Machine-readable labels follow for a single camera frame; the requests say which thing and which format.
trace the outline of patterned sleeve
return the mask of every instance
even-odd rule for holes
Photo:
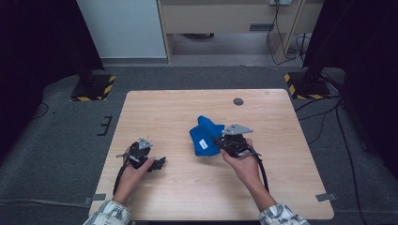
[[[106,201],[84,225],[127,225],[131,221],[129,210],[115,201]]]
[[[284,203],[272,205],[261,212],[260,222],[262,225],[310,225],[305,218],[294,214]]]

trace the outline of hand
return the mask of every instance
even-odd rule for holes
[[[246,143],[253,146],[252,139],[246,139]],[[234,169],[240,181],[248,186],[251,183],[261,183],[260,173],[258,171],[258,162],[252,154],[246,154],[243,157],[230,157],[227,152],[221,150],[222,158]]]
[[[138,186],[146,171],[152,166],[155,161],[154,157],[150,157],[140,168],[134,169],[131,164],[129,164],[123,174],[120,177],[119,185],[117,187],[116,193],[112,200],[115,202],[126,205],[129,196]]]
[[[246,139],[248,145],[253,146],[252,139]],[[276,204],[272,196],[261,183],[260,172],[258,171],[257,159],[252,154],[246,154],[243,157],[230,157],[228,153],[222,150],[222,158],[234,169],[237,177],[249,192],[257,205],[260,212]]]

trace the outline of blue towel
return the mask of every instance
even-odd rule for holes
[[[198,126],[190,130],[190,135],[198,157],[214,156],[220,153],[220,148],[213,142],[213,138],[219,138],[224,130],[224,125],[215,125],[211,120],[200,115]]]

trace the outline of electrical outlet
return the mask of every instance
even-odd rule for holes
[[[292,5],[292,0],[269,0],[269,4],[275,6],[278,2],[279,6]]]

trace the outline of round hole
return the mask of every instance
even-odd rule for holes
[[[234,104],[236,105],[243,105],[243,99],[240,97],[237,97],[234,99]]]

